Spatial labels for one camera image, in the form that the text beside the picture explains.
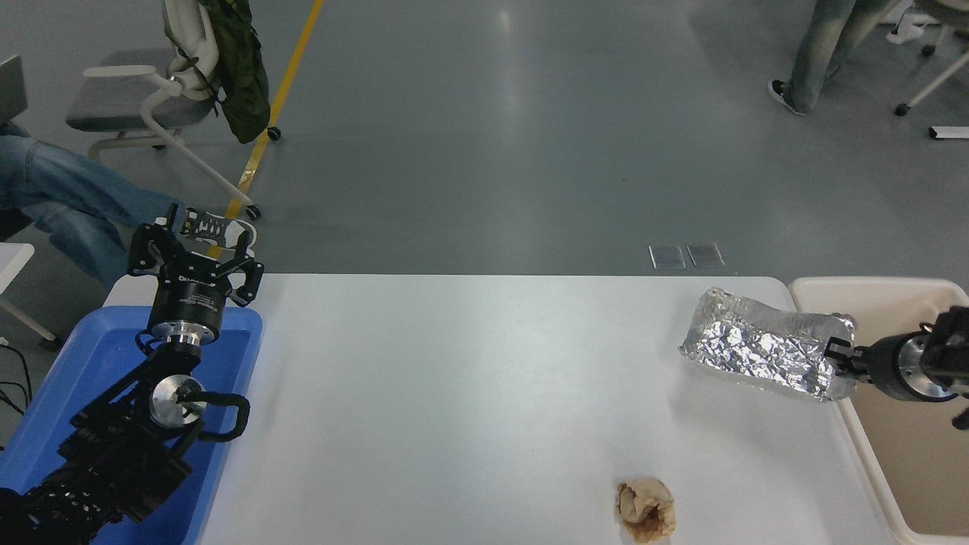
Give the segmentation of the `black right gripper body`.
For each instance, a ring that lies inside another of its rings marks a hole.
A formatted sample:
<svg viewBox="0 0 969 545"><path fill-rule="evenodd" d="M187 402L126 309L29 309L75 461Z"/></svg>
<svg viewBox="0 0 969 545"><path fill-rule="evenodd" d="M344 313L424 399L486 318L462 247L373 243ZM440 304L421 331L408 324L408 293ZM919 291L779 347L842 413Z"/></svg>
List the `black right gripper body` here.
<svg viewBox="0 0 969 545"><path fill-rule="evenodd" d="M862 349L862 359L868 369L870 383L888 397L903 401L918 401L899 371L899 351L914 335L893 335L879 339Z"/></svg>

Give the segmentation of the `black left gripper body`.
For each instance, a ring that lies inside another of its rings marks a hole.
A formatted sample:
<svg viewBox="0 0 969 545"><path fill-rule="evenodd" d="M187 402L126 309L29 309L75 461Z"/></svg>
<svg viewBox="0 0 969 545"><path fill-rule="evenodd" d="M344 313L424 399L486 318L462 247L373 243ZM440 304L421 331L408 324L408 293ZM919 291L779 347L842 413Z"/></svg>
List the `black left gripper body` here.
<svg viewBox="0 0 969 545"><path fill-rule="evenodd" d="M218 335L229 294L225 277L209 282L176 275L160 277L148 330L153 335L168 335L189 324L201 335Z"/></svg>

